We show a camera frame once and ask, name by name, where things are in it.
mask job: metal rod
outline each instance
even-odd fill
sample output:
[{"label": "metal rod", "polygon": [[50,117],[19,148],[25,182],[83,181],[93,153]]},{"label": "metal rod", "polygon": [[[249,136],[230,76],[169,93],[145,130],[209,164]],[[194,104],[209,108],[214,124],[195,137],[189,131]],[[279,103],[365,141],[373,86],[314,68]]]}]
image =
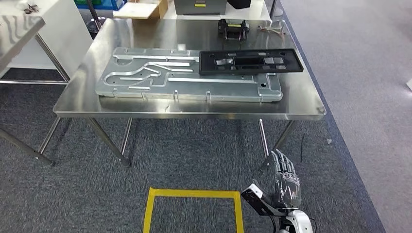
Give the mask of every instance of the metal rod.
[{"label": "metal rod", "polygon": [[126,144],[127,144],[127,140],[129,139],[129,132],[130,132],[130,127],[132,126],[132,120],[133,119],[129,118],[129,120],[127,121],[126,131],[124,132],[123,141],[121,143],[121,148],[120,148],[120,152],[122,155],[124,155],[124,151],[126,150]]},{"label": "metal rod", "polygon": [[271,11],[270,11],[270,13],[269,13],[270,18],[273,17],[273,13],[274,13],[274,11],[275,11],[275,9],[276,9],[276,3],[277,3],[277,0],[273,0],[273,1],[272,1]]},{"label": "metal rod", "polygon": [[86,0],[86,1],[87,1],[87,5],[89,6],[91,16],[94,19],[94,23],[96,24],[97,29],[100,30],[100,28],[102,28],[102,24],[100,23],[99,16],[97,15],[96,10],[94,9],[93,3],[91,0]]},{"label": "metal rod", "polygon": [[285,130],[283,131],[282,135],[276,141],[275,146],[272,148],[273,151],[278,149],[283,142],[285,141],[286,137],[288,136],[289,132],[292,130],[292,126],[295,124],[295,120],[289,121],[288,125],[286,126]]},{"label": "metal rod", "polygon": [[46,84],[46,85],[67,85],[66,81],[46,81],[46,80],[4,80],[1,79],[2,84]]},{"label": "metal rod", "polygon": [[34,150],[33,148],[29,147],[22,141],[18,140],[16,137],[13,135],[9,134],[8,132],[4,131],[3,129],[0,129],[0,137],[6,139],[7,141],[13,143],[15,146],[19,147],[22,149],[24,152],[26,152],[28,155],[33,156],[34,158],[44,162],[47,165],[52,166],[54,162],[43,155],[41,155],[39,152]]},{"label": "metal rod", "polygon": [[259,128],[260,128],[260,139],[262,139],[263,152],[265,153],[265,159],[266,159],[267,157],[269,157],[269,150],[268,150],[268,144],[266,142],[265,129],[263,128],[262,119],[259,119]]},{"label": "metal rod", "polygon": [[60,122],[60,119],[61,119],[61,118],[60,118],[59,116],[56,117],[56,119],[54,120],[53,124],[51,125],[51,127],[50,127],[50,129],[49,129],[49,132],[48,132],[47,135],[46,135],[46,138],[44,139],[43,143],[42,143],[41,146],[40,146],[40,149],[39,149],[39,153],[40,153],[40,154],[43,154],[44,150],[46,149],[47,145],[49,144],[50,139],[52,138],[53,133],[54,133],[54,131],[56,130],[57,125],[58,125],[59,122]]},{"label": "metal rod", "polygon": [[126,167],[130,166],[129,161],[120,153],[119,149],[116,145],[110,140],[109,136],[107,136],[106,132],[102,129],[102,127],[97,123],[96,119],[94,118],[86,118],[88,123],[94,128],[96,134],[105,142],[106,145],[113,151],[119,161]]},{"label": "metal rod", "polygon": [[59,72],[59,74],[62,76],[63,80],[68,83],[70,81],[69,75],[66,73],[66,71],[64,70],[60,62],[57,60],[53,52],[50,50],[50,48],[46,45],[43,38],[41,38],[39,34],[37,34],[35,38],[38,44],[40,45],[40,47],[44,50],[44,52],[50,58],[51,62],[53,62],[54,66],[56,66],[56,69]]}]

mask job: robot finger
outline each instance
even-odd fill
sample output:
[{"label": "robot finger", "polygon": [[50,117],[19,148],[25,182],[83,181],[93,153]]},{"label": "robot finger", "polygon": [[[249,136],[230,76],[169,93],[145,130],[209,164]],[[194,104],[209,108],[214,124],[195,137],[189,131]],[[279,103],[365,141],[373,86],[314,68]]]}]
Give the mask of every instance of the robot finger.
[{"label": "robot finger", "polygon": [[291,170],[292,170],[292,173],[293,173],[294,175],[296,175],[296,172],[295,172],[295,167],[293,166],[292,161],[290,161],[289,159],[288,159],[288,161],[289,161],[289,162],[290,162],[290,164],[291,164]]},{"label": "robot finger", "polygon": [[282,169],[282,172],[287,172],[288,169],[286,167],[286,162],[285,162],[285,156],[280,152],[278,149],[276,149],[278,157],[279,157],[279,162],[280,162],[280,167]]},{"label": "robot finger", "polygon": [[288,172],[292,173],[293,163],[288,158],[286,158],[286,166],[287,166]]},{"label": "robot finger", "polygon": [[273,151],[271,151],[271,154],[273,156],[273,161],[275,163],[275,170],[276,172],[282,172],[282,170],[280,169],[280,163],[279,163],[279,159],[277,157],[277,154]]}]

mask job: table top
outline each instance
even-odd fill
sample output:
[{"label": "table top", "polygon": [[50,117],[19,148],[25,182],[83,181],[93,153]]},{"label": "table top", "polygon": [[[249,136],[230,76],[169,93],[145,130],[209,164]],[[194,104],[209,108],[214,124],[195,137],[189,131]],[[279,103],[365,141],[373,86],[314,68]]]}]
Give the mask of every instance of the table top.
[{"label": "table top", "polygon": [[0,15],[0,71],[7,67],[44,24],[42,17]]},{"label": "table top", "polygon": [[240,44],[220,39],[218,22],[212,20],[108,19],[53,110],[60,117],[321,119],[326,113],[325,107],[304,64],[304,72],[279,74],[283,99],[276,103],[110,98],[99,97],[95,92],[96,82],[116,47],[176,50],[293,48],[302,60],[289,32],[282,39],[258,28],[265,24],[264,21],[249,21],[247,41]]}]

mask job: black object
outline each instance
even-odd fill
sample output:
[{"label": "black object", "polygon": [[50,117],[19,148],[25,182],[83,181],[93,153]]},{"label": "black object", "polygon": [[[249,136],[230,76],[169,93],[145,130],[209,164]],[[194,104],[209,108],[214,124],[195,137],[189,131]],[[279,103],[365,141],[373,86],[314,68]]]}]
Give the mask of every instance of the black object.
[{"label": "black object", "polygon": [[302,72],[294,49],[201,51],[200,75]]},{"label": "black object", "polygon": [[226,0],[174,0],[177,15],[224,15]]},{"label": "black object", "polygon": [[218,32],[226,40],[246,40],[249,25],[245,20],[221,19],[218,23]]},{"label": "black object", "polygon": [[241,195],[260,216],[274,216],[270,208],[262,202],[252,189],[244,190]]},{"label": "black object", "polygon": [[227,0],[235,9],[243,9],[250,7],[251,0]]}]

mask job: stainless steel table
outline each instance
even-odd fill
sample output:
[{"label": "stainless steel table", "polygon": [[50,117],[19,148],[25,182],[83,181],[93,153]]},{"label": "stainless steel table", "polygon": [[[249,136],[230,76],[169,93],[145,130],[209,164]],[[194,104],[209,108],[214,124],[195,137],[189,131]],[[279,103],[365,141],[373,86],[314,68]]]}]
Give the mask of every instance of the stainless steel table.
[{"label": "stainless steel table", "polygon": [[[64,69],[61,67],[60,63],[57,61],[54,54],[50,51],[49,47],[44,43],[43,39],[40,37],[38,31],[45,25],[44,20],[41,17],[32,16],[1,16],[0,15],[0,71],[7,67],[9,62],[21,51],[21,49],[26,45],[26,43],[32,39],[36,38],[39,45],[49,56],[51,61],[56,65],[57,70],[62,75],[63,81],[46,81],[46,80],[4,80],[1,79],[0,83],[3,84],[63,84],[66,85],[69,82],[69,77]],[[49,160],[43,156],[43,152],[46,149],[58,123],[60,117],[57,117],[52,124],[45,140],[43,141],[40,149],[34,150],[29,147],[10,133],[3,129],[0,129],[0,137],[8,140],[14,145],[20,147],[28,155],[35,157],[36,159],[52,165],[53,161]]]},{"label": "stainless steel table", "polygon": [[[116,47],[176,50],[293,48],[300,57],[287,30],[284,36],[273,32],[262,32],[258,26],[266,26],[266,24],[267,22],[263,21],[249,21],[250,32],[247,41],[239,43],[220,39],[217,21],[108,19],[57,101],[54,112],[60,117],[86,118],[125,166],[128,166],[129,162],[124,158],[123,153],[132,118],[289,120],[286,130],[275,144],[275,148],[278,148],[294,121],[320,120],[326,113],[305,66],[302,73],[279,74],[283,99],[277,103],[121,99],[99,97],[95,93],[96,82]],[[129,118],[120,151],[94,117]]]}]

